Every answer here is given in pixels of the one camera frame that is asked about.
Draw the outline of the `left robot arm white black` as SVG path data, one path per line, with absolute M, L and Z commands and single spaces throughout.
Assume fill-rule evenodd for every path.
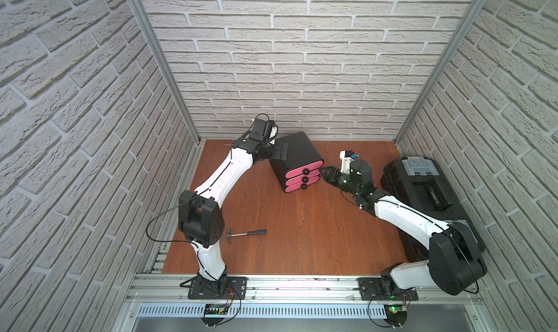
M 229 288 L 220 239 L 225 231 L 222 204 L 234 185 L 258 161 L 285 161 L 288 143 L 271 138 L 240 137 L 215 172 L 194 191 L 179 197 L 178 229 L 193 247 L 198 272 L 192 281 L 191 299 L 221 299 L 234 291 Z

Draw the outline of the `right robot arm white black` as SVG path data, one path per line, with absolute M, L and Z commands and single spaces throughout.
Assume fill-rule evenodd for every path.
M 439 288 L 456 296 L 477 286 L 487 274 L 488 266 L 466 225 L 436 220 L 377 188 L 366 161 L 346 158 L 340 168 L 321 167 L 320 174 L 329 185 L 350 194 L 353 205 L 396 226 L 429 252 L 426 260 L 394 265 L 382 273 L 379 291 L 386 297 L 417 287 Z

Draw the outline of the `black drawer cabinet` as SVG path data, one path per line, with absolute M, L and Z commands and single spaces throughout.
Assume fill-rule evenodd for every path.
M 275 140 L 275 143 L 276 142 L 289 144 L 288 158 L 285 161 L 270 160 L 270 166 L 276 174 L 284 192 L 287 181 L 286 172 L 318 160 L 323 160 L 324 163 L 324 159 L 304 132 L 297 132 L 280 137 Z

